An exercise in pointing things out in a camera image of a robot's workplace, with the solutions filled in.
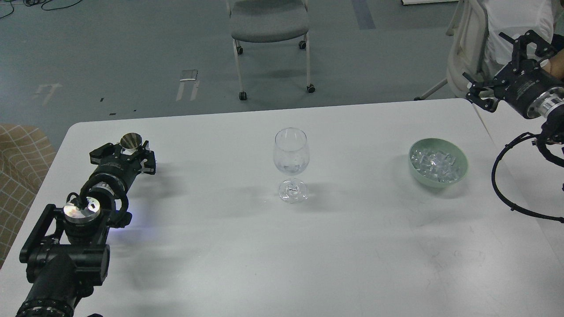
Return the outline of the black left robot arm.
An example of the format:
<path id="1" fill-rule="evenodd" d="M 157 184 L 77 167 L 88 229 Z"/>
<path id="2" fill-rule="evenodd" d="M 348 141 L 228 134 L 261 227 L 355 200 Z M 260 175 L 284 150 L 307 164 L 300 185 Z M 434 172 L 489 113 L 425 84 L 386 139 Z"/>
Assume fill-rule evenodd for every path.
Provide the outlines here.
<path id="1" fill-rule="evenodd" d="M 127 193 L 135 178 L 156 172 L 155 153 L 138 134 L 90 152 L 96 169 L 63 207 L 48 204 L 19 260 L 32 287 L 18 317 L 72 317 L 81 299 L 107 277 L 109 230 L 130 224 Z"/>

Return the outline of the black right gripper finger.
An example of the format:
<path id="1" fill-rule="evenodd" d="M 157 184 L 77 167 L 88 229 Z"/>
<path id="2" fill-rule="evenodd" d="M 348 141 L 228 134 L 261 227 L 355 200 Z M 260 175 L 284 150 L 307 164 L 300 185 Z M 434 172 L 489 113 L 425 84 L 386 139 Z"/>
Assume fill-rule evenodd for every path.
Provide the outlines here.
<path id="1" fill-rule="evenodd" d="M 494 77 L 487 81 L 476 81 L 467 72 L 463 72 L 463 77 L 468 80 L 469 88 L 465 95 L 472 104 L 475 104 L 482 110 L 494 113 L 502 100 L 502 79 Z"/>
<path id="2" fill-rule="evenodd" d="M 541 67 L 544 61 L 550 60 L 557 54 L 557 50 L 534 30 L 528 30 L 516 39 L 511 38 L 504 32 L 500 32 L 499 36 L 513 45 L 512 57 L 508 64 L 512 71 L 524 70 L 526 66 Z M 530 58 L 528 55 L 527 48 L 530 44 L 535 46 L 534 55 L 537 57 L 536 59 Z"/>

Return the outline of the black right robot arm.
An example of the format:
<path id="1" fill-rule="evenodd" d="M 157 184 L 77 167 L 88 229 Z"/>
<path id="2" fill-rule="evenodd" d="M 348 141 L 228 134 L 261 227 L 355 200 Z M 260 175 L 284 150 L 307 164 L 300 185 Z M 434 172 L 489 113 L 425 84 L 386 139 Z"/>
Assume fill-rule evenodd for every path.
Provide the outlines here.
<path id="1" fill-rule="evenodd" d="M 499 36 L 512 47 L 510 62 L 492 79 L 463 74 L 464 98 L 500 151 L 493 191 L 514 214 L 562 223 L 563 81 L 541 67 L 557 51 L 533 30 Z"/>

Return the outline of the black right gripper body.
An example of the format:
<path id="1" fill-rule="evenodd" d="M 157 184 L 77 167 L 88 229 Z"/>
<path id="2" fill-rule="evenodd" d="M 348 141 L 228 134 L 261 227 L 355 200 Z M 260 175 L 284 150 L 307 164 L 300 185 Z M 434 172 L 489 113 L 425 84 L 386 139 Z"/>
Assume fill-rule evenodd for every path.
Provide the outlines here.
<path id="1" fill-rule="evenodd" d="M 493 78 L 495 97 L 507 102 L 525 119 L 547 118 L 563 108 L 563 82 L 532 63 L 513 72 L 507 65 Z"/>

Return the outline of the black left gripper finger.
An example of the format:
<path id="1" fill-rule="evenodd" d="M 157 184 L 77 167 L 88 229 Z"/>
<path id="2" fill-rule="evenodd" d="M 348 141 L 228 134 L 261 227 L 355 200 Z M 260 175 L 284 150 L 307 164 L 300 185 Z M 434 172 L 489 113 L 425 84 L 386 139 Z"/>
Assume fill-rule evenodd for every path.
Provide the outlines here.
<path id="1" fill-rule="evenodd" d="M 121 149 L 119 144 L 106 143 L 90 152 L 90 163 L 94 165 L 119 164 Z"/>
<path id="2" fill-rule="evenodd" d="M 148 147 L 148 141 L 145 141 L 137 149 L 137 160 L 139 161 L 138 174 L 155 175 L 156 173 L 156 158 L 155 153 Z"/>

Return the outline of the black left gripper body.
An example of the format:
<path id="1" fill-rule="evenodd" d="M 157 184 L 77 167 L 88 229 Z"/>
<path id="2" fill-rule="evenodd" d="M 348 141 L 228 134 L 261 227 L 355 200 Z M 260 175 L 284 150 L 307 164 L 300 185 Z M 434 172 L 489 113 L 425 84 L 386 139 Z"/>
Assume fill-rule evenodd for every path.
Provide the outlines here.
<path id="1" fill-rule="evenodd" d="M 97 168 L 90 175 L 90 178 L 97 175 L 109 175 L 118 182 L 125 193 L 128 193 L 135 178 L 141 173 L 142 161 L 145 159 L 145 154 L 138 153 L 126 155 L 120 152 L 109 154 L 91 152 L 91 164 L 97 165 Z"/>

